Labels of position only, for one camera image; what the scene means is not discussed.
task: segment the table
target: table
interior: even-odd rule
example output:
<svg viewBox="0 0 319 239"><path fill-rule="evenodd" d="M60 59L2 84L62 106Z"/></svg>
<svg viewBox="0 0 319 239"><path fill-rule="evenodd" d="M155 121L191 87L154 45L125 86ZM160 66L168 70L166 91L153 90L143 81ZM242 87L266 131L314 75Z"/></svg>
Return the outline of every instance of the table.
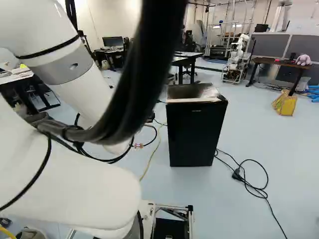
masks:
<svg viewBox="0 0 319 239"><path fill-rule="evenodd" d="M13 69L12 75L0 78L0 92L5 91L7 88L13 88L20 100L27 107L30 114L35 115L39 112L46 111L60 106L61 104L51 105L44 96L43 90L39 87L40 78L36 76L29 68L17 68ZM41 100L45 104L45 107L37 109L32 101L29 99L28 94L24 90L25 83L30 83L34 91L40 96Z"/></svg>
<svg viewBox="0 0 319 239"><path fill-rule="evenodd" d="M102 60L106 59L110 65L111 71L115 70L114 59L117 56L122 56L124 54L124 50L95 50L94 51L96 59L98 60L100 66L102 65Z"/></svg>
<svg viewBox="0 0 319 239"><path fill-rule="evenodd" d="M254 77L256 74L256 70L260 64L274 64L274 65L280 65L280 66L289 66L289 67L299 68L300 72L297 76L297 80L294 83L294 86L291 88L288 96L292 96L294 94L296 87L297 87L297 85L298 85L298 83L299 83L299 81L304 73L304 70L310 69L309 65L302 66L302 65L287 63L285 61L275 61L274 58L268 58L268 57L257 57L257 58L252 59L252 61L255 62L255 65L254 65L254 69L253 69L253 72L251 74L249 83L246 85L246 87L249 87L249 86L254 84Z"/></svg>
<svg viewBox="0 0 319 239"><path fill-rule="evenodd" d="M189 65L192 63L192 60L187 58L187 57L180 57L180 56L174 56L172 60L172 66L178 66L178 84L182 85L183 84L183 66Z"/></svg>
<svg viewBox="0 0 319 239"><path fill-rule="evenodd" d="M189 64L191 65L191 68L190 68L190 83L193 84L194 83L194 78L195 78L195 62L196 62L196 59L198 57L201 57L203 56L204 53L201 53L201 52L186 52L186 51L176 51L174 53L174 56L176 57L185 57L185 58L188 58L189 59Z"/></svg>

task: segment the black cable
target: black cable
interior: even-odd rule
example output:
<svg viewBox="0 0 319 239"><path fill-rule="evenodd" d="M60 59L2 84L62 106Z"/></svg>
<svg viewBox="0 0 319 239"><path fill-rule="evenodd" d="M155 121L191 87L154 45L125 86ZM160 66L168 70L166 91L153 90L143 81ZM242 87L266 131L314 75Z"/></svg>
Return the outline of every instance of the black cable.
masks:
<svg viewBox="0 0 319 239"><path fill-rule="evenodd" d="M164 125L164 126L166 126L166 127L167 127L167 124L160 123L160 122L158 122L156 119L154 119L154 121L155 121L156 123L158 123L158 124L161 124L161 125Z"/></svg>
<svg viewBox="0 0 319 239"><path fill-rule="evenodd" d="M155 136L154 136L154 138L153 138L150 142L148 142L148 143L146 143L146 144L143 144L143 147L148 146L149 144L153 143L154 140L155 140L155 139L157 138L157 136L158 136L158 131L156 130L156 128L155 128L154 126L148 125L148 124L146 124L145 126L150 127L150 128L153 128L154 131L155 131Z"/></svg>
<svg viewBox="0 0 319 239"><path fill-rule="evenodd" d="M31 181L25 186L25 188L18 194L16 195L13 199L11 199L9 202L4 204L3 206L0 207L0 212L3 211L4 209L10 207L13 203L15 203L17 200L19 200L36 182L36 180L39 178L41 173L43 172L51 154L51 149L52 149L52 142L51 142L51 136L48 134L46 135L48 137L48 148L45 154L45 157L43 159L43 162L41 163L37 173L34 175L34 177L31 179Z"/></svg>
<svg viewBox="0 0 319 239"><path fill-rule="evenodd" d="M222 152L222 153L224 153L224 154L226 154L226 155L228 155L228 156L237 164L238 168L237 168L237 169L232 168L229 164L227 164L226 162L224 162L223 160L221 160L219 157L217 157L219 151ZM280 225L279 221L277 220L277 218L276 218L276 216L275 216L275 214L274 214L274 211L273 211L273 209L272 209L272 207L271 207L271 205L270 205L270 203L269 203L269 201L268 201L268 194L265 192L265 189L266 189L266 187L268 186L268 182L269 182L269 175L268 175L266 169L264 168L264 166L263 166L261 163L259 163L258 161L253 160L253 159L246 159L246 160L242 161L241 163L238 163L233 156L231 156L230 154L228 154L228 153L226 153L226 152L224 152L224 151L222 151L222 150L220 150L220 149L216 149L215 158L217 158L219 161L221 161L221 162L224 163L227 167L229 167L230 169L233 170L232 178L235 179L235 180L237 180L237 181L239 181L239 182L242 182L242 183L244 184L245 189L246 189L247 192L249 192L251 195L253 195L253 196L257 197L257 198L261 198L261 199L265 199L265 200L266 200L266 202L267 202L267 204L268 204L268 206L269 206L269 208L270 208L270 211L271 211L272 216L273 216L274 219L276 220L276 222L277 222L277 224L278 224L280 230L282 231L282 233L283 233L285 239L288 239L287 236L286 236L286 234L285 234L285 232L284 232L284 230L283 230L283 228L282 228L282 226ZM249 183L249 182L246 180L246 172L245 172L245 168L243 167L243 164L244 164L245 162L249 162L249 161L254 162L254 163L257 163L257 164L264 170L264 172L265 172L265 174L266 174L266 177L267 177L266 184L265 184L263 187L261 187L261 188L253 186L251 183ZM242 177L242 176L240 175L240 170L241 170L241 169L242 169L242 171L243 171L244 177ZM253 193L251 190L255 190L255 192L258 193L259 195L256 195L256 194Z"/></svg>
<svg viewBox="0 0 319 239"><path fill-rule="evenodd" d="M142 219L140 211L138 211L138 220L140 225L140 239L144 239L143 219Z"/></svg>
<svg viewBox="0 0 319 239"><path fill-rule="evenodd" d="M113 158L113 159L100 159L100 158L93 157L92 155L88 154L83 149L83 144L82 145L75 144L75 146L76 146L78 152L80 152L81 154L83 154L86 157L95 159L95 160L100 161L100 162L107 162L109 164L113 164L113 163L120 161L122 158L124 158L125 155L127 155L129 153L129 151L131 150L131 148L133 146L133 142L134 142L134 137L132 137L131 143L130 143L129 147L127 148L127 150L124 153L122 153L120 156Z"/></svg>
<svg viewBox="0 0 319 239"><path fill-rule="evenodd" d="M75 152L75 153L79 153L75 148L73 148L72 146L70 146L67 142L63 141L62 139L60 139L59 137L56 137L54 135L51 135L52 140L56 141L57 143L61 144L62 146L66 147L67 149Z"/></svg>
<svg viewBox="0 0 319 239"><path fill-rule="evenodd" d="M79 118L80 118L80 113L78 113L75 117L75 121L74 121L74 125L75 126L78 126L78 121L79 121Z"/></svg>

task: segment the pink stuffed animal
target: pink stuffed animal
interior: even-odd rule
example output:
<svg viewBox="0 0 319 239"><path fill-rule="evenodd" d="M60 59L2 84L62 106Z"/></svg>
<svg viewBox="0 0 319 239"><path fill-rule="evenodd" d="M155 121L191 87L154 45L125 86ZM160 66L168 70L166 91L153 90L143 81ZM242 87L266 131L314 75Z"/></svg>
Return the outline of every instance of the pink stuffed animal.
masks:
<svg viewBox="0 0 319 239"><path fill-rule="evenodd" d="M304 55L300 55L297 58L296 64L305 66L305 65L311 65L312 62L311 62L310 56L304 54Z"/></svg>

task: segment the black stripe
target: black stripe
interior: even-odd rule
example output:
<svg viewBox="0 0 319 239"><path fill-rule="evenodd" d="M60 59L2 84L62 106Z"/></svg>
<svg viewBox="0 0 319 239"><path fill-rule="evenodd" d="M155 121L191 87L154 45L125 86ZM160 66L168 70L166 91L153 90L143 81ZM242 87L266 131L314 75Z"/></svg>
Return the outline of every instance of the black stripe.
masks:
<svg viewBox="0 0 319 239"><path fill-rule="evenodd" d="M48 48L46 50L43 51L39 51L36 53L32 53L30 55L25 55L25 56L15 56L16 58L20 59L20 60L25 60L25 59L31 59L34 57L38 57L38 56L43 56L45 54L51 53L53 51L59 50L67 45L70 45L71 43L75 42L77 39L79 38L79 35L74 36L73 38L71 38L70 40L67 40L66 42L63 42L59 45L53 46L51 48Z"/></svg>

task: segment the floor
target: floor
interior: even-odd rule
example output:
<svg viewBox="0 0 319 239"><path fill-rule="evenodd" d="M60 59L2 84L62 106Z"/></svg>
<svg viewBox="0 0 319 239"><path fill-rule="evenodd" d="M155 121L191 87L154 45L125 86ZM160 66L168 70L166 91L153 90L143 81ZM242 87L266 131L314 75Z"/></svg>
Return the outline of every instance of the floor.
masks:
<svg viewBox="0 0 319 239"><path fill-rule="evenodd" d="M264 165L270 177L266 189L269 201L289 239L318 238L319 105L299 97L293 117L279 116L271 107L278 92L246 88L244 83L222 83L218 72L199 69L196 72L196 80L212 82L229 101L218 148L240 162L250 158ZM119 73L105 71L103 74L109 84L116 85ZM73 123L76 116L76 111L65 103L48 112L66 123ZM155 106L155 112L156 119L165 122L163 103ZM166 127L161 128L160 134L161 144L141 182L144 199L163 204L194 205L195 239L284 238L266 202L247 193L218 160L214 160L212 167L171 168ZM136 142L147 142L152 137L152 129L145 127L136 136ZM117 165L141 176L156 145L131 150ZM111 157L99 146L88 145L86 149L99 157ZM220 155L220 158L235 167L226 155ZM256 165L247 163L246 174L247 180L255 186L264 185L265 175ZM21 219L15 219L11 229L16 233L26 225L42 228L50 239L64 239L68 232L63 225ZM76 234L76 239L89 238L82 233Z"/></svg>

